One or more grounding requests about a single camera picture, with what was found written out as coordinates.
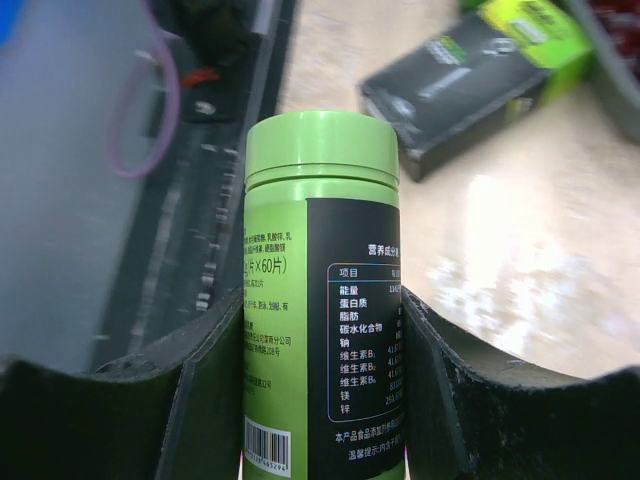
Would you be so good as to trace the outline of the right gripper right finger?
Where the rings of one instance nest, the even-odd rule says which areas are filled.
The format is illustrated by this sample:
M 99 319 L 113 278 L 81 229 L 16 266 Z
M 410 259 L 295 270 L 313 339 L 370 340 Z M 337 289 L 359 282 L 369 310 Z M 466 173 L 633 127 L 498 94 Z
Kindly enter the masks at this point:
M 409 289 L 402 303 L 411 478 L 638 478 L 638 367 L 564 375 L 467 333 Z

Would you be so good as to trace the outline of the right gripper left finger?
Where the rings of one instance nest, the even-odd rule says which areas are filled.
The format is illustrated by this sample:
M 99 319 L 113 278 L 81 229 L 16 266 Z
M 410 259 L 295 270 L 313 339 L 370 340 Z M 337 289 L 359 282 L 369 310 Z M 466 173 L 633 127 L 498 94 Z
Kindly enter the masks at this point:
M 1 359 L 5 479 L 234 479 L 242 293 L 90 375 Z

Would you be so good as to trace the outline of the green capped pill bottle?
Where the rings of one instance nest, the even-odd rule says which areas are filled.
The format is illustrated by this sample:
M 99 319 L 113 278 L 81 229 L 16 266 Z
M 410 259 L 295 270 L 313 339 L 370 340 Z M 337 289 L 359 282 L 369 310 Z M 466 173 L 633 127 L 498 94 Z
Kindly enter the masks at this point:
M 256 124 L 243 226 L 243 477 L 403 478 L 394 131 L 339 111 Z

